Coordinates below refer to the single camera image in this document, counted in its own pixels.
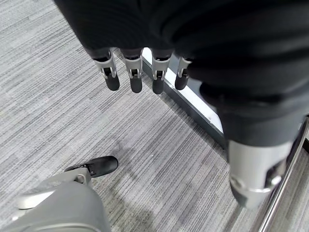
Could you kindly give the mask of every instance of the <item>black fingertip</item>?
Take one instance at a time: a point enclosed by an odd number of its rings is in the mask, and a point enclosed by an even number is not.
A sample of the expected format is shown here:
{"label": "black fingertip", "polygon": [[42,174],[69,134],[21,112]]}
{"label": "black fingertip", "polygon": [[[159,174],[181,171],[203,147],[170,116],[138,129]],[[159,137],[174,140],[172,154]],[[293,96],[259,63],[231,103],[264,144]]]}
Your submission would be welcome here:
{"label": "black fingertip", "polygon": [[177,90],[183,90],[188,83],[188,78],[182,77],[180,78],[178,75],[175,80],[175,88]]}
{"label": "black fingertip", "polygon": [[119,78],[117,75],[116,77],[109,76],[108,79],[105,79],[105,81],[107,87],[112,91],[116,91],[120,87]]}
{"label": "black fingertip", "polygon": [[164,80],[153,80],[153,92],[155,94],[161,94],[164,88]]}
{"label": "black fingertip", "polygon": [[140,93],[142,89],[142,83],[140,78],[130,79],[131,90],[134,93]]}

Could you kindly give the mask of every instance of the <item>striped carpet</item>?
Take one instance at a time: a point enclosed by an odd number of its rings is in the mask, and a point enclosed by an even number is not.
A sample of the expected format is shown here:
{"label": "striped carpet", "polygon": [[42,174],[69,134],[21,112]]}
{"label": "striped carpet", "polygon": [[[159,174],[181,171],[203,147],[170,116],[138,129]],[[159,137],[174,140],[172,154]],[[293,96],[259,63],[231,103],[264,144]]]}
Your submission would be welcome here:
{"label": "striped carpet", "polygon": [[[65,167],[114,155],[94,179],[113,232],[254,231],[238,207],[223,150],[166,94],[131,92],[115,50],[109,91],[50,0],[0,1],[0,228],[14,200]],[[303,151],[272,231],[308,231],[309,159]]]}

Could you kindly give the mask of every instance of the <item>metal frame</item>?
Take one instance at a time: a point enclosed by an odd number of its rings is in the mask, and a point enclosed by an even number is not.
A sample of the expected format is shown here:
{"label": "metal frame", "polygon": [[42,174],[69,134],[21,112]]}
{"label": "metal frame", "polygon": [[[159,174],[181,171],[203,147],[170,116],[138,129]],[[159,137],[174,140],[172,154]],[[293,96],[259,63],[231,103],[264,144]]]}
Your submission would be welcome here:
{"label": "metal frame", "polygon": [[[149,48],[145,48],[142,53],[143,70],[152,78],[152,53]],[[184,90],[176,90],[174,83],[178,69],[179,59],[174,55],[170,59],[170,64],[165,77],[164,91],[197,123],[199,124],[210,137],[212,137],[221,147],[225,148],[225,139],[223,129],[218,115],[215,110],[207,105],[199,94],[201,82],[189,79],[188,85]],[[301,148],[303,147],[309,152],[309,141],[306,135],[309,130],[309,119],[306,118],[305,123],[300,129],[300,133],[287,160],[286,172],[281,183],[272,192],[268,205],[261,218],[257,219],[255,225],[259,232],[266,232],[276,214],[279,201],[284,192],[284,188],[290,178],[291,172],[297,162]]]}
{"label": "metal frame", "polygon": [[[143,53],[143,70],[152,78],[153,73],[152,53],[149,48],[144,48]],[[178,59],[171,57],[170,65],[165,76],[164,91],[197,123],[206,133],[212,137],[220,146],[225,147],[223,129],[218,115],[208,106],[200,96],[192,91],[188,86],[183,90],[175,89],[175,79],[178,68]]]}

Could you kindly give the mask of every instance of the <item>chrome pole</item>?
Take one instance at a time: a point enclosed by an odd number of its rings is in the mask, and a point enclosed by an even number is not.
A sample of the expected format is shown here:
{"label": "chrome pole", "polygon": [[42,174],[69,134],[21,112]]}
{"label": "chrome pole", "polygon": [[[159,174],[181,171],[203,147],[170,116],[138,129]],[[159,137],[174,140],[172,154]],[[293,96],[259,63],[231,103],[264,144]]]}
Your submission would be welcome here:
{"label": "chrome pole", "polygon": [[300,151],[302,149],[302,145],[305,141],[306,135],[308,133],[309,130],[309,118],[307,117],[304,124],[302,125],[302,127],[299,130],[299,136],[296,139],[291,153],[290,153],[290,162],[287,163],[287,169],[286,172],[283,176],[283,179],[281,181],[281,183],[279,184],[279,186],[273,191],[270,199],[269,199],[269,203],[267,205],[265,214],[262,218],[262,221],[257,229],[257,231],[259,232],[266,232],[270,225],[271,225],[271,221],[272,218],[274,217],[276,210],[278,208],[278,204],[280,202],[280,198],[283,195],[284,189],[288,183],[288,180],[291,176],[291,173],[293,171],[293,168],[295,167],[296,161],[299,157]]}

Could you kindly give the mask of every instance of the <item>robotic hand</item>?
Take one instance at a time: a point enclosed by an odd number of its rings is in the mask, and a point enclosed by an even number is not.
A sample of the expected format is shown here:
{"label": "robotic hand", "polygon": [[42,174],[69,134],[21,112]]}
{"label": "robotic hand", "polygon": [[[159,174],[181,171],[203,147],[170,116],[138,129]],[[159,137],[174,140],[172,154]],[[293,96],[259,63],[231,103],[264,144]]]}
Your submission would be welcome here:
{"label": "robotic hand", "polygon": [[111,232],[92,178],[115,171],[113,156],[71,166],[17,199],[18,211],[4,232]]}
{"label": "robotic hand", "polygon": [[258,206],[280,182],[309,105],[309,3],[302,0],[55,0],[109,89],[119,80],[111,47],[141,91],[141,51],[153,52],[153,91],[169,58],[181,56],[175,87],[202,81],[227,142],[240,205]]}

